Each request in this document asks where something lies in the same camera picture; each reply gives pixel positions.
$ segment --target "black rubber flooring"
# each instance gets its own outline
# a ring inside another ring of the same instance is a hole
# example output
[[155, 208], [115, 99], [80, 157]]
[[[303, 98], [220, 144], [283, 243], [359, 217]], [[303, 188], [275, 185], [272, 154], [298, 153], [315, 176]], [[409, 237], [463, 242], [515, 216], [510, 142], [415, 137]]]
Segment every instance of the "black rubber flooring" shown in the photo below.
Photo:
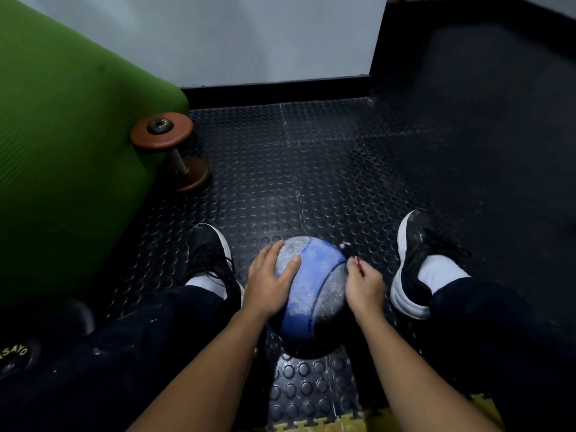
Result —
[[[195, 133], [183, 150], [210, 163], [212, 182], [196, 196], [150, 195], [125, 239], [124, 247], [133, 251], [123, 254], [116, 270], [107, 318], [175, 286], [186, 262], [187, 233], [199, 222], [225, 235], [241, 282], [263, 246], [309, 235], [352, 243], [352, 252], [391, 283], [402, 217], [431, 207], [404, 180], [389, 149], [390, 134], [408, 128], [383, 120], [370, 98], [206, 109], [191, 117]], [[410, 325], [389, 304], [386, 313], [418, 348]], [[361, 334], [351, 328], [342, 341], [344, 347], [332, 354], [304, 361], [283, 354], [278, 338], [265, 334], [236, 427], [312, 424], [361, 406], [385, 406]], [[364, 388], [360, 395], [358, 386]]]
[[576, 61], [499, 24], [444, 26], [377, 91], [399, 169], [484, 273], [576, 324]]

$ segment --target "hand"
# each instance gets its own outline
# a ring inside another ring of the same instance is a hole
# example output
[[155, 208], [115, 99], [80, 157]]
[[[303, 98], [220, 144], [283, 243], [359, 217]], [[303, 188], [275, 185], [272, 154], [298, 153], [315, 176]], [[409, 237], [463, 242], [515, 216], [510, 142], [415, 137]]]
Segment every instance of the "hand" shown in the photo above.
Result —
[[292, 258], [280, 277], [274, 274], [274, 266], [278, 252], [284, 245], [280, 240], [273, 246], [264, 247], [248, 270], [248, 284], [244, 292], [242, 309], [255, 311], [266, 320], [278, 312], [288, 299], [290, 285], [298, 273], [302, 258], [296, 255]]
[[346, 281], [346, 301], [356, 321], [369, 317], [374, 313], [383, 313], [386, 284], [378, 270], [365, 261], [362, 261], [364, 277], [358, 269], [356, 260], [351, 257], [346, 264], [348, 280]]

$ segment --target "blue medicine ball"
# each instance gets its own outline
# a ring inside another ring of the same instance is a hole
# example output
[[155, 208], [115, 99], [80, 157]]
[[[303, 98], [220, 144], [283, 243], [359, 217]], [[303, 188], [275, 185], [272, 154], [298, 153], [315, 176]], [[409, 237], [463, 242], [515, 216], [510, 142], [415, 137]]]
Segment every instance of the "blue medicine ball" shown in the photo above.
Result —
[[336, 321], [346, 304], [346, 258], [323, 239], [295, 237], [287, 239], [276, 262], [280, 276], [296, 255], [302, 257], [292, 282], [288, 302], [268, 325], [287, 344], [289, 353], [300, 357], [326, 354], [325, 348], [338, 337]]

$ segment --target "dumbbell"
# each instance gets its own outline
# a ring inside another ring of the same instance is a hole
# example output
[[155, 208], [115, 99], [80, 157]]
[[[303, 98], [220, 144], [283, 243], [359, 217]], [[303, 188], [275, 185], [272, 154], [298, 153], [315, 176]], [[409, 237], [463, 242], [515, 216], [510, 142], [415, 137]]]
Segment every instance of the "dumbbell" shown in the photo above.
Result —
[[160, 185], [172, 192], [187, 192], [202, 187], [210, 177], [208, 164], [191, 156], [180, 156], [177, 146], [194, 130], [189, 116], [166, 112], [144, 118], [130, 132], [132, 144], [147, 152], [167, 152], [170, 162], [160, 171]]

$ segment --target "forearm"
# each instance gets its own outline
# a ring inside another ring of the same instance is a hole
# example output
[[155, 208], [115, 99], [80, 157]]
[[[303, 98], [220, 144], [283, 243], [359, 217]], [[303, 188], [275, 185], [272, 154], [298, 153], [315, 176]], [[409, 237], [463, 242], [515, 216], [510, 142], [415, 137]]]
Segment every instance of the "forearm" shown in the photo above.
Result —
[[398, 335], [382, 313], [366, 316], [359, 324], [402, 430], [498, 430]]
[[128, 431], [229, 431], [265, 323], [257, 313], [237, 312]]

